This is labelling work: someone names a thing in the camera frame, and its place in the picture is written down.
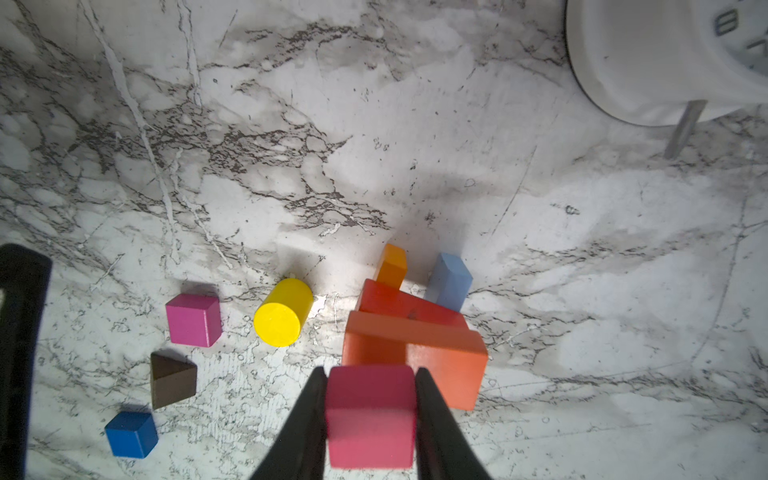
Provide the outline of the light blue wood block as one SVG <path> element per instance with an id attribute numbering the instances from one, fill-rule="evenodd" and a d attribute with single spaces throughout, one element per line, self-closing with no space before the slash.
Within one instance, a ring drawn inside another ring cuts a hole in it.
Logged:
<path id="1" fill-rule="evenodd" d="M 460 257 L 440 253 L 429 278 L 425 299 L 460 312 L 472 281 L 473 277 Z"/>

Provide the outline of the orange-red wood block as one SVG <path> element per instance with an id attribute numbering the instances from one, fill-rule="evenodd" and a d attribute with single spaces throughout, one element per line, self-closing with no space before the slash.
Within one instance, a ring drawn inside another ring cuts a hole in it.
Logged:
<path id="1" fill-rule="evenodd" d="M 407 365 L 427 369 L 446 404 L 472 411 L 489 354 L 481 335 L 468 328 L 379 315 L 349 314 L 342 364 Z"/>

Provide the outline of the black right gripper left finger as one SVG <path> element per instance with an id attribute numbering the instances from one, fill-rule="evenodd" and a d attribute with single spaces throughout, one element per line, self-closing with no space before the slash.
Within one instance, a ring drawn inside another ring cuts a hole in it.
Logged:
<path id="1" fill-rule="evenodd" d="M 326 387 L 324 369 L 314 368 L 274 444 L 251 476 L 252 480 L 324 478 Z"/>

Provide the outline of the dark blue wood cube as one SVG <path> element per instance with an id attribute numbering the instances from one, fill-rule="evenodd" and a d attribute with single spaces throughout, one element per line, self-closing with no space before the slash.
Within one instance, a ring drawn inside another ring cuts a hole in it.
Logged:
<path id="1" fill-rule="evenodd" d="M 105 433 L 116 457 L 146 458 L 158 443 L 151 413 L 122 411 L 106 426 Z"/>

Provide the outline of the red wood block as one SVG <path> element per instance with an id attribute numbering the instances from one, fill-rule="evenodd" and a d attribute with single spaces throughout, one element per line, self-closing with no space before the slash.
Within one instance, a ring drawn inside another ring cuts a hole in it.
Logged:
<path id="1" fill-rule="evenodd" d="M 367 313 L 468 329 L 466 319 L 461 313 L 372 279 L 365 280 L 356 309 Z"/>

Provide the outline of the magenta wood cube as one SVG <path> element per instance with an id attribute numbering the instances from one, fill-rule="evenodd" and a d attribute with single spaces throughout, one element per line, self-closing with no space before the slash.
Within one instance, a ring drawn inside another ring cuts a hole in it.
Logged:
<path id="1" fill-rule="evenodd" d="M 417 423 L 414 371 L 405 365 L 332 368 L 325 419 L 331 467 L 410 468 Z"/>
<path id="2" fill-rule="evenodd" d="M 173 344 L 211 347 L 222 334 L 220 302 L 215 296 L 179 294 L 165 305 Z"/>

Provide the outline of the orange wood bar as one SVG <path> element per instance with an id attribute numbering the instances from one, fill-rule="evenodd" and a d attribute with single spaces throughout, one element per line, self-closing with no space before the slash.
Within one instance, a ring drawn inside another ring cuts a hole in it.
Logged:
<path id="1" fill-rule="evenodd" d="M 400 289 L 408 272 L 406 251 L 387 243 L 380 257 L 375 280 L 394 289 Z"/>

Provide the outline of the yellow wood cylinder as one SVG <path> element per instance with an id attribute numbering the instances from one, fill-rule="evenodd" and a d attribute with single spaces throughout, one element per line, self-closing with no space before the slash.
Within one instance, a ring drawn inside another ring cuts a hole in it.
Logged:
<path id="1" fill-rule="evenodd" d="M 292 345 L 300 336 L 313 305 L 313 294 L 303 281 L 280 281 L 254 314 L 254 330 L 273 347 Z"/>

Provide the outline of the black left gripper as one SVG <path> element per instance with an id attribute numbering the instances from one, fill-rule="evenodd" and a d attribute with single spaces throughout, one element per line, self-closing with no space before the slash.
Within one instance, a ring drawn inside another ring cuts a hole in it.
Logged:
<path id="1" fill-rule="evenodd" d="M 1 477 L 22 479 L 37 337 L 52 261 L 17 244 L 1 247 Z"/>

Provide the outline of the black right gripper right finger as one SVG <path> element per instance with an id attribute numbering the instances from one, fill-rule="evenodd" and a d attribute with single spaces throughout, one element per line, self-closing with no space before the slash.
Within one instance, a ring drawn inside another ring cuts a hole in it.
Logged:
<path id="1" fill-rule="evenodd" d="M 485 479 L 485 467 L 472 451 L 429 370 L 415 375 L 416 457 L 419 479 Z"/>

